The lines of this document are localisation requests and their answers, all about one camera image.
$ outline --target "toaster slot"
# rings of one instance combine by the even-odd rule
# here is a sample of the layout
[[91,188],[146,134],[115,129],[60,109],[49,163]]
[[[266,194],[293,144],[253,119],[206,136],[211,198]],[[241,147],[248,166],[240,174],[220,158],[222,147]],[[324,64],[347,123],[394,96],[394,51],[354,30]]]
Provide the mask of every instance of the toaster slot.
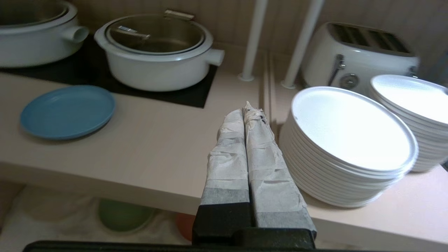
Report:
[[336,24],[333,24],[333,27],[342,42],[353,44],[353,41],[350,38],[349,33],[345,30],[345,27]]
[[383,39],[381,34],[377,31],[370,30],[369,34],[371,35],[372,39],[378,44],[378,46],[384,50],[393,51],[392,47]]
[[364,38],[364,35],[359,31],[358,28],[348,26],[347,30],[349,30],[350,34],[356,40],[356,43],[358,45],[370,46],[366,38]]
[[398,38],[394,34],[383,33],[383,36],[395,47],[395,49],[399,52],[409,53],[409,50],[406,49],[405,45],[398,40]]

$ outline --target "white toaster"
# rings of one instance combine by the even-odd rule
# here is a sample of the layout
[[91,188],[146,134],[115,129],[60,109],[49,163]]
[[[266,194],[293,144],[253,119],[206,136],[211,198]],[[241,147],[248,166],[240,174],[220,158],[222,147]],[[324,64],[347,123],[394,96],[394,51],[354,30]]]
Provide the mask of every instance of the white toaster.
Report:
[[341,87],[368,96],[372,77],[415,76],[419,62],[415,51],[392,33],[330,22],[311,39],[301,78],[306,87]]

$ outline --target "pot handle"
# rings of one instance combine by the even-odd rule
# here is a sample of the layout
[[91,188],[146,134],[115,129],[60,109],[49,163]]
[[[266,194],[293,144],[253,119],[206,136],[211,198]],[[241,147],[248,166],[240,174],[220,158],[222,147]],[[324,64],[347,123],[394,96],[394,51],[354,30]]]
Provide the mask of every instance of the pot handle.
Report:
[[210,49],[206,55],[206,61],[210,65],[220,66],[224,59],[224,50]]
[[89,35],[89,29],[84,26],[72,26],[62,31],[61,36],[70,42],[81,43]]

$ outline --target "white cloth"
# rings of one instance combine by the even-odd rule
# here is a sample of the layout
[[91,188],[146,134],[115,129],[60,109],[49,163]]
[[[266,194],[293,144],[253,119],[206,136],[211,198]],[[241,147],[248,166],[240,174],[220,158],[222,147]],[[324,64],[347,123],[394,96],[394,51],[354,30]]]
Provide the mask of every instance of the white cloth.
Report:
[[[90,200],[77,201],[72,199],[88,198],[70,193],[54,192],[57,197],[48,197],[45,194],[45,203],[30,201],[27,195],[37,196],[43,190],[38,187],[26,187],[15,199],[9,212],[3,232],[0,235],[1,252],[22,252],[26,245],[40,240],[55,241],[90,241],[90,242],[121,242],[121,243],[158,243],[188,245],[175,224],[175,213],[158,210],[147,226],[135,233],[120,234],[109,231],[97,217],[99,199],[90,197]],[[67,195],[63,202],[61,194]],[[32,203],[37,209],[56,204],[65,205],[64,213],[58,213],[57,220],[36,220],[28,213],[32,212]]]

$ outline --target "wall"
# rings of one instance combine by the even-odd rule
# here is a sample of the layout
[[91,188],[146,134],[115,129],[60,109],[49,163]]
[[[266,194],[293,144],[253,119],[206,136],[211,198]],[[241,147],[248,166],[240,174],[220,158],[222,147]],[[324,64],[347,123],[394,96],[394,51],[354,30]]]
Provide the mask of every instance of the wall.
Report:
[[[277,53],[293,51],[310,0],[270,0],[260,41]],[[174,9],[196,14],[220,42],[245,46],[255,0],[72,0],[92,30],[112,19]],[[327,0],[318,26],[328,21],[385,29],[414,46],[424,75],[448,48],[446,0]]]

